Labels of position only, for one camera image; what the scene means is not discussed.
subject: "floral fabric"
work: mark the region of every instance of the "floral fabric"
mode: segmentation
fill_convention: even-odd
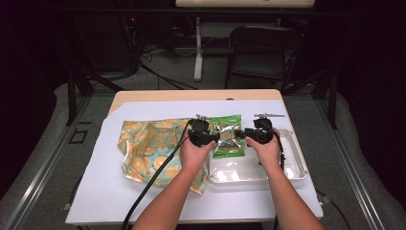
[[[118,146],[124,154],[122,170],[125,176],[135,181],[148,182],[173,152],[188,120],[124,121]],[[178,150],[154,184],[166,187],[181,169]],[[207,177],[207,170],[202,167],[193,180],[191,190],[202,195]]]

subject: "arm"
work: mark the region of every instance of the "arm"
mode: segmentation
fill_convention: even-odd
[[[133,230],[175,229],[194,177],[203,166],[214,142],[202,148],[186,140],[180,149],[182,170],[135,221]]]
[[[302,198],[284,175],[280,162],[278,140],[274,138],[262,145],[246,137],[248,145],[257,152],[260,163],[268,175],[275,210],[281,229],[324,229]]]

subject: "snack packet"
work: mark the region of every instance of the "snack packet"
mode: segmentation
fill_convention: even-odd
[[[244,156],[242,140],[235,135],[241,128],[241,115],[213,117],[213,134],[220,133],[220,140],[214,147],[213,158]]]

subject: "black controller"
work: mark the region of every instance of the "black controller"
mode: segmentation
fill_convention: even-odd
[[[266,144],[274,137],[272,122],[266,118],[266,114],[256,115],[258,119],[254,120],[255,128],[245,128],[244,131],[236,130],[235,134],[239,138],[251,137],[260,144]]]
[[[197,119],[192,120],[192,129],[189,130],[189,139],[197,146],[207,145],[212,141],[218,142],[220,134],[210,135],[209,123],[206,122],[206,117],[197,116]]]

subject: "chair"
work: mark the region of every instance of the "chair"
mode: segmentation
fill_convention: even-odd
[[[241,26],[230,34],[227,74],[231,77],[282,81],[281,92],[302,43],[301,33],[284,27]]]

